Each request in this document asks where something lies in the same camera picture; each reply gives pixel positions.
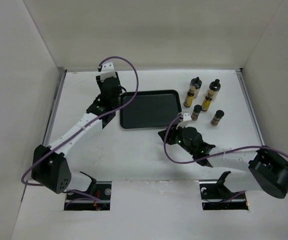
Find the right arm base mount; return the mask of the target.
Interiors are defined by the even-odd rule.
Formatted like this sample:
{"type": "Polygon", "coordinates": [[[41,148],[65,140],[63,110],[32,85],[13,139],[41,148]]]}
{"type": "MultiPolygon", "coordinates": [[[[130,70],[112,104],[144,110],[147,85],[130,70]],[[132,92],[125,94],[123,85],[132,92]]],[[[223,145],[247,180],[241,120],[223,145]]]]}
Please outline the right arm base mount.
{"type": "Polygon", "coordinates": [[[231,171],[225,171],[217,180],[199,182],[204,211],[248,210],[245,191],[231,192],[225,185],[231,171]]]}

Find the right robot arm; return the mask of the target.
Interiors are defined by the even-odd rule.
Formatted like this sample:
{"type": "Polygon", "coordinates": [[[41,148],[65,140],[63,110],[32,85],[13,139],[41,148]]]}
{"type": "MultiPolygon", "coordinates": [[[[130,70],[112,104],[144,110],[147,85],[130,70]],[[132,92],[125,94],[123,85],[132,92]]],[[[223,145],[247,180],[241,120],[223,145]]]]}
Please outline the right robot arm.
{"type": "Polygon", "coordinates": [[[261,145],[224,150],[205,142],[194,127],[171,126],[158,135],[163,145],[178,145],[192,157],[190,163],[208,168],[227,168],[241,171],[241,175],[225,173],[216,185],[222,198],[233,192],[263,190],[268,195],[282,199],[288,192],[288,155],[261,145]]]}

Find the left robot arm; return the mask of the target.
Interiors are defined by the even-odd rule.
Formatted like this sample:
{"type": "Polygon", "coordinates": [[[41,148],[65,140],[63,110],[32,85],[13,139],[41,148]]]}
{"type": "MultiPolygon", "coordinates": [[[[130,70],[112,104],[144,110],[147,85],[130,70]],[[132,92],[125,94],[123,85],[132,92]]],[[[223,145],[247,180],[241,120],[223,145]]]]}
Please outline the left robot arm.
{"type": "Polygon", "coordinates": [[[122,87],[118,73],[102,73],[96,76],[96,82],[100,94],[82,118],[49,146],[39,145],[34,151],[32,179],[56,194],[73,189],[78,190],[79,194],[88,200],[96,193],[96,187],[91,184],[91,177],[69,168],[71,154],[91,136],[103,130],[120,107],[122,87]]]}

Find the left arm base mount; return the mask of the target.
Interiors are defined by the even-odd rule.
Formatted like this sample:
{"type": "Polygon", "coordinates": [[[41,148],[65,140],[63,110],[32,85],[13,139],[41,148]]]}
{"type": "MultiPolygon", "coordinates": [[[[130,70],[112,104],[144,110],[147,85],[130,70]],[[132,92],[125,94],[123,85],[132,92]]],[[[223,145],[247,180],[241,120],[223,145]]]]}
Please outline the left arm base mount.
{"type": "Polygon", "coordinates": [[[111,206],[112,182],[97,181],[85,172],[80,172],[90,180],[85,191],[73,190],[66,192],[65,211],[109,211],[111,206]]]}

